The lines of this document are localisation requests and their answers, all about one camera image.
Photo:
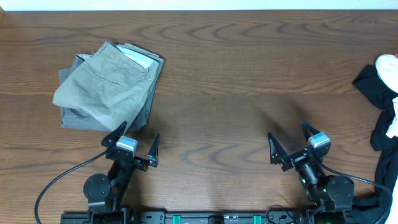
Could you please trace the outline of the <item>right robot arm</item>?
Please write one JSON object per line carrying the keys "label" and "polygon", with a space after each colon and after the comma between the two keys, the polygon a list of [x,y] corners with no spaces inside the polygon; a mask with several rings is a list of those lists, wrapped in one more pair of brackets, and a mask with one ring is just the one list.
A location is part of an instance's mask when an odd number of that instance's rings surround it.
{"label": "right robot arm", "polygon": [[308,200],[314,204],[296,213],[293,222],[349,223],[354,182],[342,175],[325,174],[322,161],[331,148],[330,138],[304,120],[301,128],[307,145],[294,154],[287,154],[277,138],[272,133],[267,134],[270,163],[280,164],[284,172],[297,171]]}

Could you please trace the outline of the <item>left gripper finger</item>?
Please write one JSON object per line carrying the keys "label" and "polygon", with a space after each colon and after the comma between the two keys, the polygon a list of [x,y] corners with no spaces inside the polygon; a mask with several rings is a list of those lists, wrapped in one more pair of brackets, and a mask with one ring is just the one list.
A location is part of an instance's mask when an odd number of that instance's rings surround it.
{"label": "left gripper finger", "polygon": [[122,122],[114,131],[105,136],[101,142],[104,147],[113,147],[119,138],[124,134],[127,122]]}
{"label": "left gripper finger", "polygon": [[157,167],[159,163],[159,140],[160,140],[160,133],[157,133],[152,143],[150,150],[147,154],[147,159],[149,165],[152,167]]}

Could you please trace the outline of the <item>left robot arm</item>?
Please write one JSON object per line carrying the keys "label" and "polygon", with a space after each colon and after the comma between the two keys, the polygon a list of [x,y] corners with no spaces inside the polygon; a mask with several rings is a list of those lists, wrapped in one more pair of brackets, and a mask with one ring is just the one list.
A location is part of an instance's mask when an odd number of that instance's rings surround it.
{"label": "left robot arm", "polygon": [[145,159],[136,155],[137,141],[124,135],[126,126],[123,122],[101,142],[105,158],[113,161],[108,173],[92,175],[83,186],[89,223],[139,223],[137,215],[121,202],[135,171],[157,167],[160,134],[156,134]]}

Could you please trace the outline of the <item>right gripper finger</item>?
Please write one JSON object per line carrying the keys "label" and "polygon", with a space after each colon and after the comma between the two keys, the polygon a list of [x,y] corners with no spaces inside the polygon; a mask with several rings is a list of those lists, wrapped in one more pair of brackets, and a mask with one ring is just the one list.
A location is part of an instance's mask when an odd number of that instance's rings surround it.
{"label": "right gripper finger", "polygon": [[275,165],[284,163],[287,157],[286,151],[272,133],[267,133],[267,137],[270,148],[270,163]]}
{"label": "right gripper finger", "polygon": [[301,120],[301,128],[303,135],[306,140],[309,140],[310,137],[319,134],[320,131],[312,127],[309,123],[307,123],[304,119]]}

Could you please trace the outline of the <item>white printed t-shirt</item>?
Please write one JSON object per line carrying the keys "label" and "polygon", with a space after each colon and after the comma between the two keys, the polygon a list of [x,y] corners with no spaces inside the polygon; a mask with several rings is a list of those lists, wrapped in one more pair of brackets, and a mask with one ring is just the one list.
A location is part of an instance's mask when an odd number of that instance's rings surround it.
{"label": "white printed t-shirt", "polygon": [[383,54],[376,59],[376,71],[379,79],[387,87],[392,96],[393,119],[389,125],[386,136],[397,137],[397,57],[394,54]]}

